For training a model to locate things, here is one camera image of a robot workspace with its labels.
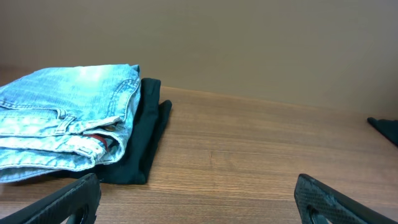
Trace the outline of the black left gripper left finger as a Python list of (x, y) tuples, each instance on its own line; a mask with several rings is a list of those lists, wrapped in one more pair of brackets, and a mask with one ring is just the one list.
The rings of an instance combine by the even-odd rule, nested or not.
[(1, 219), (1, 224), (94, 224), (100, 204), (100, 182), (86, 174), (51, 195)]

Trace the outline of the navy blue shorts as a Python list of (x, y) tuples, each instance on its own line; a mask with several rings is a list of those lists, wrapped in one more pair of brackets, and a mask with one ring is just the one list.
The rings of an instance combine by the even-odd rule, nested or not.
[(367, 118), (367, 122), (386, 137), (395, 146), (398, 146), (398, 120)]

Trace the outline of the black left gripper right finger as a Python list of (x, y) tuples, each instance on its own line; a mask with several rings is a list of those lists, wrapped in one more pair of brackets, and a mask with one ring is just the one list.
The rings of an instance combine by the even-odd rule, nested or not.
[(307, 174), (294, 190), (302, 224), (397, 224)]

